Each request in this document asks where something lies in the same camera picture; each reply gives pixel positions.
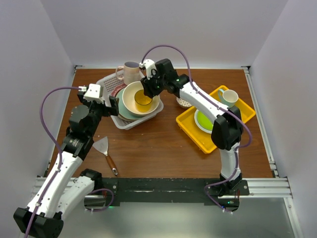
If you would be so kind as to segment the pink polka dot plate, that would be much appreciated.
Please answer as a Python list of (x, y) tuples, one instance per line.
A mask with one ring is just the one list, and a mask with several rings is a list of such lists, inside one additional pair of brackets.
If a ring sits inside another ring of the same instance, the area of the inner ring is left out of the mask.
[(124, 83), (122, 83), (122, 84), (120, 84), (120, 85), (117, 85), (117, 86), (113, 89), (113, 91), (111, 92), (110, 97), (114, 97), (114, 98), (115, 98), (116, 95), (117, 95), (122, 89), (124, 89), (126, 86), (127, 86), (127, 85), (124, 84)]

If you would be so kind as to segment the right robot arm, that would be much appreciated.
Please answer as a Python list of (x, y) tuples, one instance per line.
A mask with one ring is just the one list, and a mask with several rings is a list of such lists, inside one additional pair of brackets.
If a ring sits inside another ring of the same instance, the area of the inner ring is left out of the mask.
[(146, 71), (141, 79), (144, 94), (150, 98), (158, 96), (162, 91), (175, 95), (198, 109), (213, 124), (211, 140), (220, 150), (220, 181), (207, 185), (215, 186), (222, 193), (233, 194), (242, 180), (239, 168), (239, 149), (244, 130), (240, 110), (236, 106), (227, 107), (200, 89), (190, 74), (178, 75), (169, 59), (154, 62), (144, 59), (139, 68)]

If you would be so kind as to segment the white ceramic bowl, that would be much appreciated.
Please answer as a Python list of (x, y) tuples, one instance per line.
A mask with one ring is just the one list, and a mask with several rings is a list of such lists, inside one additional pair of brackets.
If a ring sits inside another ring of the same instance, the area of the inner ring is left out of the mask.
[(133, 82), (127, 85), (122, 93), (122, 101), (126, 109), (136, 116), (145, 116), (152, 112), (154, 112), (161, 102), (160, 96), (153, 97), (153, 102), (151, 103), (151, 107), (146, 112), (140, 112), (137, 110), (134, 96), (139, 91), (143, 90), (142, 83), (140, 81)]

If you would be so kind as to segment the yellow mug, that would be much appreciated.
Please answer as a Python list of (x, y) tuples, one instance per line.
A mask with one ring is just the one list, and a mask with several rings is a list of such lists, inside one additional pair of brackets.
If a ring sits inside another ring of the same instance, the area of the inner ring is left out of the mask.
[(139, 112), (145, 113), (150, 110), (152, 98), (144, 94), (144, 90), (139, 90), (134, 95), (135, 106)]

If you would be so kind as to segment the pale green bottom plate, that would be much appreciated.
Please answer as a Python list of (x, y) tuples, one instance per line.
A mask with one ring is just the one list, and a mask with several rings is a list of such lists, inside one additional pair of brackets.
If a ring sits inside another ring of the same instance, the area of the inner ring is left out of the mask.
[(140, 119), (141, 118), (140, 116), (136, 116), (126, 109), (126, 107), (123, 104), (122, 94), (123, 94), (123, 89), (121, 89), (116, 95), (116, 98), (119, 99), (118, 101), (119, 115), (122, 118), (125, 118), (129, 121)]

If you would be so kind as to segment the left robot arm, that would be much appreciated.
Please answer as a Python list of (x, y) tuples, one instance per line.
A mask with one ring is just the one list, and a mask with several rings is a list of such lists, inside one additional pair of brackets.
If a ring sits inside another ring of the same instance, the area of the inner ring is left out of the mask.
[(94, 143), (93, 136), (102, 117), (118, 115), (118, 99), (110, 96), (107, 107), (101, 98), (87, 100), (77, 94), (81, 104), (71, 110), (66, 136), (57, 158), (42, 187), (26, 208), (17, 208), (13, 218), (25, 237), (56, 238), (60, 235), (66, 215), (88, 194), (101, 193), (114, 200), (112, 190), (105, 188), (102, 175), (85, 169), (69, 189), (68, 182), (85, 160)]

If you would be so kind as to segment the pink beige mug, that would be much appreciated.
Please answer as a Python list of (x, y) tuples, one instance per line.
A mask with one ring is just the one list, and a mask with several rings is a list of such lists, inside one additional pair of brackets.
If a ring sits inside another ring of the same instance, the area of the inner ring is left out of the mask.
[[(118, 74), (118, 70), (122, 70), (122, 76)], [(141, 80), (139, 63), (134, 61), (127, 61), (123, 66), (118, 66), (115, 70), (115, 75), (118, 80), (122, 80), (125, 85)]]

